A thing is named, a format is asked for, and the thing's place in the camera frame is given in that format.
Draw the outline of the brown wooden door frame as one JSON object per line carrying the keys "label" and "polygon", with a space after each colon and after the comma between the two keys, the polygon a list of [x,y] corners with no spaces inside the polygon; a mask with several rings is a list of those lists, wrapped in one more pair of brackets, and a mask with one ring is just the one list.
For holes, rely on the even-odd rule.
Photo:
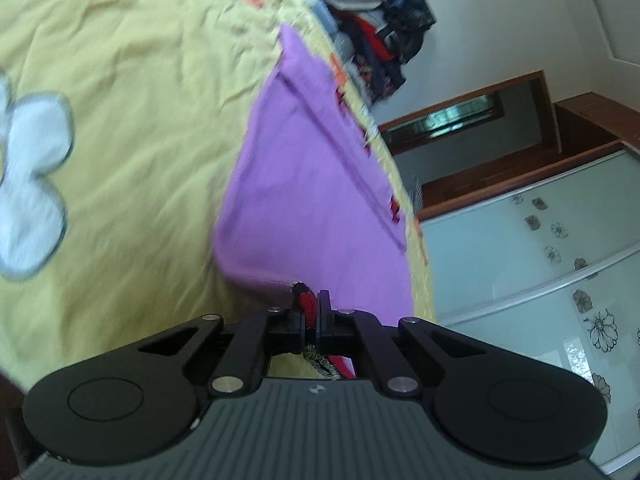
{"label": "brown wooden door frame", "polygon": [[380,125],[378,131],[393,155],[405,153],[446,136],[506,118],[500,93],[518,86],[524,86],[532,98],[540,129],[540,144],[561,153],[560,135],[543,70],[500,81],[421,108]]}

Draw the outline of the white checkered laundry basket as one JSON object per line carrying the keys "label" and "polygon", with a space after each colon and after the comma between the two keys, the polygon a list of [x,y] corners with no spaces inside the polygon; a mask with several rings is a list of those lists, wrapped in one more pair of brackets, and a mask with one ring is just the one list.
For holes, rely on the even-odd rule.
{"label": "white checkered laundry basket", "polygon": [[411,205],[414,211],[414,215],[417,217],[419,212],[424,208],[424,198],[423,198],[423,184],[420,180],[413,176],[409,185],[409,198],[411,200]]}

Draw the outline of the pile of mixed clothes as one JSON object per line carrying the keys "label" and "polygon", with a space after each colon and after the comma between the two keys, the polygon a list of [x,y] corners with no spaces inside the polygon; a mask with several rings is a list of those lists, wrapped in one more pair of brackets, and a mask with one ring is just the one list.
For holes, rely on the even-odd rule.
{"label": "pile of mixed clothes", "polygon": [[436,24],[427,0],[314,0],[330,36],[366,92],[366,101],[388,99],[406,82],[402,68],[421,51]]}

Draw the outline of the purple sweater red trim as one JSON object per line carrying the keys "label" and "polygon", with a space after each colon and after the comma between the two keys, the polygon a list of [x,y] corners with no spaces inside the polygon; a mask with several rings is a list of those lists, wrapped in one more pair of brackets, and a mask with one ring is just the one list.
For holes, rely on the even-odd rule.
{"label": "purple sweater red trim", "polygon": [[325,289],[394,325],[413,312],[407,216],[329,65],[290,25],[279,42],[221,203],[218,268],[270,295]]}

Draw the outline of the yellow floral bed sheet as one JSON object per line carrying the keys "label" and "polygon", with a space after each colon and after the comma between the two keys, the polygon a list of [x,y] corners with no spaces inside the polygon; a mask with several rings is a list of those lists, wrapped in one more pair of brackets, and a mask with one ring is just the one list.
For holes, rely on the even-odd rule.
{"label": "yellow floral bed sheet", "polygon": [[386,173],[413,312],[435,316],[399,171],[304,0],[1,0],[1,369],[18,388],[216,313],[290,300],[213,254],[250,111],[292,26],[332,70]]}

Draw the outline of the glass floral wardrobe door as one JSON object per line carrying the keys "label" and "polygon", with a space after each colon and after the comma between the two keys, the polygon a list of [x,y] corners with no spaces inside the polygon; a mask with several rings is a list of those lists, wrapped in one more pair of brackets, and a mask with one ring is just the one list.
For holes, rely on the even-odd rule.
{"label": "glass floral wardrobe door", "polygon": [[593,452],[639,469],[639,157],[584,166],[423,223],[438,322],[597,387]]}

